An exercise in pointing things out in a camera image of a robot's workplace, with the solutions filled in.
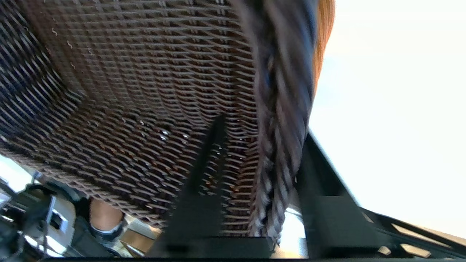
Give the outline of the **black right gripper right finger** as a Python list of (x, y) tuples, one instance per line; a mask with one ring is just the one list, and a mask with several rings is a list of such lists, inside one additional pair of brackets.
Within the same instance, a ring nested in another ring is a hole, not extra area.
[(296, 177), (309, 257), (378, 257), (380, 241), (311, 134)]

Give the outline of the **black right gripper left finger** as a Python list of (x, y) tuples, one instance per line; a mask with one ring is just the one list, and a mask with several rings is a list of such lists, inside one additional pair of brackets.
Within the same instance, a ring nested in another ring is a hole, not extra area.
[[(218, 116), (213, 122), (198, 157), (191, 169), (178, 201), (167, 220), (161, 236), (165, 238), (210, 238), (220, 233), (223, 194), (223, 173), (226, 161), (226, 117)], [(219, 149), (212, 195), (200, 195), (200, 189), (214, 149)]]

